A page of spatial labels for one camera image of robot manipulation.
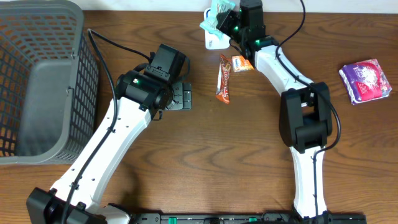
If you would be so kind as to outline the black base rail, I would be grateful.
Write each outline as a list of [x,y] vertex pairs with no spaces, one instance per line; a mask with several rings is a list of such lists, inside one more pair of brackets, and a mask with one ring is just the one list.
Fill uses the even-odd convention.
[[106,217],[108,223],[136,224],[256,224],[256,223],[323,223],[323,224],[366,224],[365,215],[332,214],[328,211],[315,217],[302,218],[296,212],[267,212],[263,214],[199,214],[179,215],[161,213],[130,213],[120,206],[110,203],[101,208],[99,213]]

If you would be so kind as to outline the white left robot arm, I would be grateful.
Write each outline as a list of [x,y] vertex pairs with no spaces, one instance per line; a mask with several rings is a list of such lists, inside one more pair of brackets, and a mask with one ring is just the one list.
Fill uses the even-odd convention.
[[190,101],[186,75],[146,68],[118,78],[115,97],[76,161],[49,191],[35,188],[26,205],[32,223],[130,223],[131,214],[104,191],[127,150],[164,110],[185,110]]

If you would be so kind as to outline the grey plastic laundry basket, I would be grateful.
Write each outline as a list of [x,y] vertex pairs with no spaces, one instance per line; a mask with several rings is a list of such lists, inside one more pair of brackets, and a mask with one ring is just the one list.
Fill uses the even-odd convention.
[[1,164],[71,164],[93,135],[99,71],[70,1],[1,3]]

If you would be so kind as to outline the purple red liner pack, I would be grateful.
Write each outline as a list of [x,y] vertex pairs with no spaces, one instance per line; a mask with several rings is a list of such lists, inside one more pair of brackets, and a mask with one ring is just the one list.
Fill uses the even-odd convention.
[[352,105],[387,98],[392,91],[375,58],[344,65],[339,75]]

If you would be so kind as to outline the red snack wrapper packet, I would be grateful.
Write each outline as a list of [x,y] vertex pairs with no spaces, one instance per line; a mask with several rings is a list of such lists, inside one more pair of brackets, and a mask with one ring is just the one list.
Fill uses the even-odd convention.
[[223,54],[220,55],[219,73],[218,73],[218,84],[216,89],[216,98],[223,103],[229,104],[229,77],[231,75],[231,60],[225,57]]

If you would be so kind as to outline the green Zappy wipes pack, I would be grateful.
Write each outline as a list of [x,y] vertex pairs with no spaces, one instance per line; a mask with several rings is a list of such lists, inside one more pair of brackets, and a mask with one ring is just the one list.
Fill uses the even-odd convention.
[[217,15],[227,12],[228,10],[233,10],[235,5],[234,2],[229,0],[212,0],[210,8],[211,14],[200,23],[200,27],[210,34],[216,35],[217,38],[222,39],[223,33],[216,27],[219,24]]

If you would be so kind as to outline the orange Kleenex tissue pack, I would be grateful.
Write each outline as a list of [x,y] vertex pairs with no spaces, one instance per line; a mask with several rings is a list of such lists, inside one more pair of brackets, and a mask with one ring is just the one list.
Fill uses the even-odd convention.
[[232,64],[234,72],[245,72],[254,69],[250,61],[245,59],[242,55],[232,56]]

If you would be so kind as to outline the white barcode scanner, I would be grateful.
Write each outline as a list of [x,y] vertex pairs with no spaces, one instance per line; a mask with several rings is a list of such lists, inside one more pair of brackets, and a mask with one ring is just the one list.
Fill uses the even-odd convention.
[[222,38],[218,38],[215,34],[209,33],[205,30],[205,47],[208,50],[222,50],[230,46],[230,37],[223,34]]

